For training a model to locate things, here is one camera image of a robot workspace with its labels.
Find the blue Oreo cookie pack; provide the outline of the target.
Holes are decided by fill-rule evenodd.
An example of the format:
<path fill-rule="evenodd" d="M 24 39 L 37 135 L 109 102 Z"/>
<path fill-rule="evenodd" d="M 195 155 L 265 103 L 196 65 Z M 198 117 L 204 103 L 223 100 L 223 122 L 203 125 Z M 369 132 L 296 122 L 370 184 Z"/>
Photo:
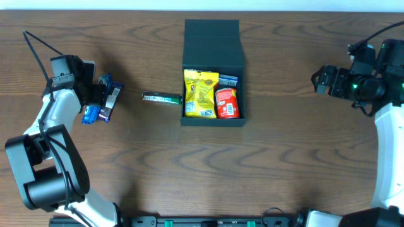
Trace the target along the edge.
<path fill-rule="evenodd" d="M 98 78 L 97 84 L 101 84 L 101 85 L 105 86 L 105 94 L 104 94 L 105 100 L 107 100 L 107 98 L 108 98 L 109 91 L 112 86 L 112 82 L 113 82 L 113 79 L 112 79 L 112 75 L 110 73 L 104 74 Z M 101 106 L 95 106 L 95 105 L 87 106 L 81 123 L 82 124 L 93 124 L 94 122 L 96 122 L 98 120 L 99 113 L 103 107 L 105 107 L 105 104 L 103 104 Z"/>

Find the purple chocolate bar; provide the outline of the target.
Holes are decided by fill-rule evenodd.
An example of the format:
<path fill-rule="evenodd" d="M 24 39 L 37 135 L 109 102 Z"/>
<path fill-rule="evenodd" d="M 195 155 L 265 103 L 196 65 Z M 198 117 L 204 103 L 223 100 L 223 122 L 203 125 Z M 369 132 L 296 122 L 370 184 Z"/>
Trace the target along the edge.
<path fill-rule="evenodd" d="M 117 98 L 123 88 L 124 88 L 124 85 L 122 83 L 118 83 L 115 81 L 112 82 L 108 95 L 107 95 L 106 103 L 100 109 L 100 112 L 98 114 L 99 120 L 101 120 L 105 123 L 110 122 L 110 118 L 111 118 L 112 112 L 114 110 L 114 107 L 116 105 Z"/>

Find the green candy bar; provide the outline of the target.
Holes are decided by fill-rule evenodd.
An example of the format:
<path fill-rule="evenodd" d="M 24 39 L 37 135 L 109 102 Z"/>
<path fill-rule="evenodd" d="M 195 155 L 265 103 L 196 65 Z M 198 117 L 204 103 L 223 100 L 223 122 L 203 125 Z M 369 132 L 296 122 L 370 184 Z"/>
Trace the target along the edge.
<path fill-rule="evenodd" d="M 182 95 L 176 95 L 170 93 L 144 91 L 142 92 L 142 100 L 147 102 L 182 105 Z"/>

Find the small blue snack packet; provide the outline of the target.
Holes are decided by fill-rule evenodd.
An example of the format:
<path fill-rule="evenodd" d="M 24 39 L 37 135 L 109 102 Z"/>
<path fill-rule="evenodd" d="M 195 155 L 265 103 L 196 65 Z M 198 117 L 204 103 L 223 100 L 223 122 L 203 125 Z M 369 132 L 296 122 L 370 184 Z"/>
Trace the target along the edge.
<path fill-rule="evenodd" d="M 239 79 L 237 76 L 229 76 L 229 75 L 220 74 L 218 84 L 223 85 L 223 86 L 236 87 L 238 81 L 239 81 Z"/>

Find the yellow snack bag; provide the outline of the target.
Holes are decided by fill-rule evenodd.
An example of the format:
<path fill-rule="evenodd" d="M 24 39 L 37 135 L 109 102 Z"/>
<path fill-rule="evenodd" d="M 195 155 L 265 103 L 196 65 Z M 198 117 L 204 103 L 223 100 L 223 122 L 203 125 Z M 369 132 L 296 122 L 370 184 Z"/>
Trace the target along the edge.
<path fill-rule="evenodd" d="M 185 116 L 215 119 L 215 88 L 219 73 L 211 71 L 184 70 Z"/>

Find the red soda can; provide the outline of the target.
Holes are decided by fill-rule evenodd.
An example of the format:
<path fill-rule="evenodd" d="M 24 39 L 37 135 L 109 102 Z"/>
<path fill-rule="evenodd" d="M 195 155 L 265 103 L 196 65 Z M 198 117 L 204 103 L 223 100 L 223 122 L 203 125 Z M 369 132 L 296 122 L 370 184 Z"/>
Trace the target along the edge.
<path fill-rule="evenodd" d="M 239 106 L 235 88 L 222 88 L 215 93 L 219 119 L 238 119 Z"/>

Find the black gift box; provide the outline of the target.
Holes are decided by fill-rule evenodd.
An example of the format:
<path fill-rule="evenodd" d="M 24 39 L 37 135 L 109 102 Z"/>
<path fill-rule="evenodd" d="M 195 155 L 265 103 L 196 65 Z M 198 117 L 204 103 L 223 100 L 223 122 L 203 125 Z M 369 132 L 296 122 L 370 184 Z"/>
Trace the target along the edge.
<path fill-rule="evenodd" d="M 182 106 L 182 126 L 243 127 L 247 121 L 245 60 L 238 20 L 196 20 L 184 22 L 182 70 L 218 72 L 238 78 L 236 88 L 238 119 L 186 117 Z"/>

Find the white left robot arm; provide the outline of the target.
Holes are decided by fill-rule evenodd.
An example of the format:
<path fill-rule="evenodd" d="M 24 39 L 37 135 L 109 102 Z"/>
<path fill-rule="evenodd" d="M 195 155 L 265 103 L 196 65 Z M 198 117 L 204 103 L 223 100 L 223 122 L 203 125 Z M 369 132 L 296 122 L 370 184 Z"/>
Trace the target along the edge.
<path fill-rule="evenodd" d="M 21 199 L 31 210 L 57 212 L 84 226 L 125 226 L 118 206 L 90 188 L 86 166 L 70 136 L 85 105 L 101 104 L 104 87 L 93 75 L 54 76 L 43 105 L 23 135 L 8 139 L 5 151 Z"/>

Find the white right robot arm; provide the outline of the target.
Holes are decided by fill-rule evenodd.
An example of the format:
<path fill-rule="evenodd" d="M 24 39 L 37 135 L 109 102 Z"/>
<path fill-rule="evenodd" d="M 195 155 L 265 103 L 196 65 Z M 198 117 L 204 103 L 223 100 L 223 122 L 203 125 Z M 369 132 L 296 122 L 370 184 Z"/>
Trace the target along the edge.
<path fill-rule="evenodd" d="M 367 40 L 348 46 L 349 69 L 324 65 L 312 75 L 314 90 L 352 102 L 377 129 L 376 186 L 370 208 L 344 214 L 303 209 L 294 226 L 403 226 L 403 41 Z"/>

